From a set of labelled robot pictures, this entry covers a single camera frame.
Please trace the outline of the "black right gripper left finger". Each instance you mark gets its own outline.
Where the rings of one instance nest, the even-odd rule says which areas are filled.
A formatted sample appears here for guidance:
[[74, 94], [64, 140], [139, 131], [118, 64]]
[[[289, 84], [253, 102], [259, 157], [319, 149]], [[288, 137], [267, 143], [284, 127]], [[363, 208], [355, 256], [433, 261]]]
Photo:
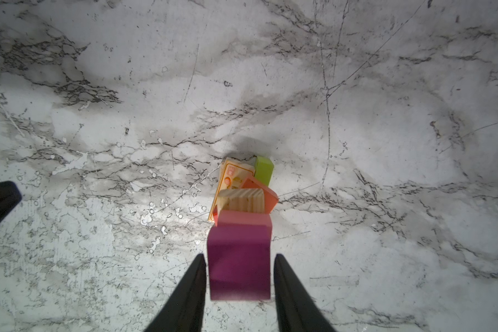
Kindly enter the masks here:
[[201, 331], [206, 289], [206, 260], [198, 254], [145, 331]]

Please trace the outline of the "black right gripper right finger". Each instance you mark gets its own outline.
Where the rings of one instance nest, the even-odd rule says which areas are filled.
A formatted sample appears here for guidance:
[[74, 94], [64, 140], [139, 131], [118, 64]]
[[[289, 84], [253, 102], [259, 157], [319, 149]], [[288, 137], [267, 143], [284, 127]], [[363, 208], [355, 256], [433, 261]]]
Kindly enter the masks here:
[[282, 254], [275, 257], [273, 278], [279, 331], [335, 331]]

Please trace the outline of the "magenta small block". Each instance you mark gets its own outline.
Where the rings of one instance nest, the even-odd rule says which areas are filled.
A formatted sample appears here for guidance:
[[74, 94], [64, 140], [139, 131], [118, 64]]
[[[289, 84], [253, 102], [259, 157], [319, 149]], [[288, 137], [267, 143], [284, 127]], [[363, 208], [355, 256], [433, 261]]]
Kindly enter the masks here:
[[207, 238], [212, 301], [271, 298], [271, 236], [262, 225], [214, 227]]

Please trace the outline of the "pink cube block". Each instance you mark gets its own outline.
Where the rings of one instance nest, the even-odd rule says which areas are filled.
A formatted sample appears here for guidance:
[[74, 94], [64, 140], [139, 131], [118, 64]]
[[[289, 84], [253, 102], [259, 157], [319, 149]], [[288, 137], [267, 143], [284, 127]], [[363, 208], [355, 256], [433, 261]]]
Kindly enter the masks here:
[[222, 210], [217, 217], [215, 225], [257, 225], [273, 229], [273, 223], [269, 214], [233, 210]]

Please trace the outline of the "orange red rectangular block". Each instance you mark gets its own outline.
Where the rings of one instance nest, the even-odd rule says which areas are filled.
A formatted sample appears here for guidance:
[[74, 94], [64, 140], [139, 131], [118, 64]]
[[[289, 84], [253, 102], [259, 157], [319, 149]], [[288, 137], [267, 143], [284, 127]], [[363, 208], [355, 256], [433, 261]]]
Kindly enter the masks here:
[[243, 183], [243, 189], [263, 189], [264, 192], [264, 203], [265, 203], [265, 212], [271, 214], [275, 206], [279, 202], [278, 195], [267, 185], [264, 185], [261, 181], [257, 180], [253, 176], [249, 176]]

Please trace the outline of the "printed wood block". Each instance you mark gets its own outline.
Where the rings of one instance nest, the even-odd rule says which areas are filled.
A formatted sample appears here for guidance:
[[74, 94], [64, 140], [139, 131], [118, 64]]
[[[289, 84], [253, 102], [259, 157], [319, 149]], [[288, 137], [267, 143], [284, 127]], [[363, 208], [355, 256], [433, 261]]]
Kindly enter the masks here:
[[255, 174], [255, 167], [248, 163], [243, 163], [232, 158], [225, 158], [220, 165], [219, 184], [212, 201], [208, 221], [214, 222], [214, 215], [217, 214], [217, 198], [222, 190], [239, 189], [242, 183], [251, 175]]
[[265, 213], [265, 196], [263, 189], [260, 188], [222, 190], [216, 203], [218, 213], [222, 210]]

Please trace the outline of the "lime green rectangular block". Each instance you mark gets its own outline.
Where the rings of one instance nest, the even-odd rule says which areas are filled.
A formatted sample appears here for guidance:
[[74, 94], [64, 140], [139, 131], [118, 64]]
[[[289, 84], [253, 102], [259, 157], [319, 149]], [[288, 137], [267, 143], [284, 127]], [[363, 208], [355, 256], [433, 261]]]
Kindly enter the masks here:
[[263, 156], [256, 156], [254, 177], [260, 183], [269, 186], [274, 168], [275, 166], [271, 159]]

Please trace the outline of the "small red cube block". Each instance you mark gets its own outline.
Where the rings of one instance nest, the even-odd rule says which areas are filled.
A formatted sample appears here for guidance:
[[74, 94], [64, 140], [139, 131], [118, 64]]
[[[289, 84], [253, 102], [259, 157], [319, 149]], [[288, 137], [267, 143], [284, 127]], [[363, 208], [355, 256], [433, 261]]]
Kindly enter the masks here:
[[213, 211], [212, 211], [212, 218], [213, 218], [215, 225], [217, 225], [217, 222], [218, 222], [218, 215], [219, 215], [218, 208], [217, 208], [217, 206], [215, 206]]

